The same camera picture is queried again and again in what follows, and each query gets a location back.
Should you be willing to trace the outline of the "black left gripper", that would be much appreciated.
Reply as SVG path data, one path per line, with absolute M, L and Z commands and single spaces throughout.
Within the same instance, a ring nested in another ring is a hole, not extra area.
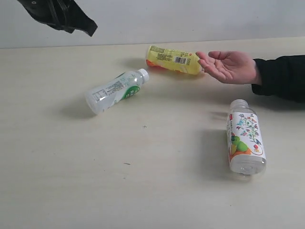
M 27 13 L 37 22 L 58 30 L 74 30 L 93 36 L 98 26 L 74 0 L 19 0 Z

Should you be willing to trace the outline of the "black sleeved forearm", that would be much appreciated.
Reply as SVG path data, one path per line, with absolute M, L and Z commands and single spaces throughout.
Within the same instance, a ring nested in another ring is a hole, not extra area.
M 252 84 L 254 94 L 277 96 L 298 103 L 305 101 L 304 55 L 254 61 L 261 77 L 261 85 Z

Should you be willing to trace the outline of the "open human hand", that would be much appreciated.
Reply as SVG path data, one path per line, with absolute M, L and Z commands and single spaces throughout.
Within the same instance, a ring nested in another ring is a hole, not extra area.
M 238 51 L 196 52 L 203 70 L 226 84 L 256 84 L 262 80 L 254 59 Z

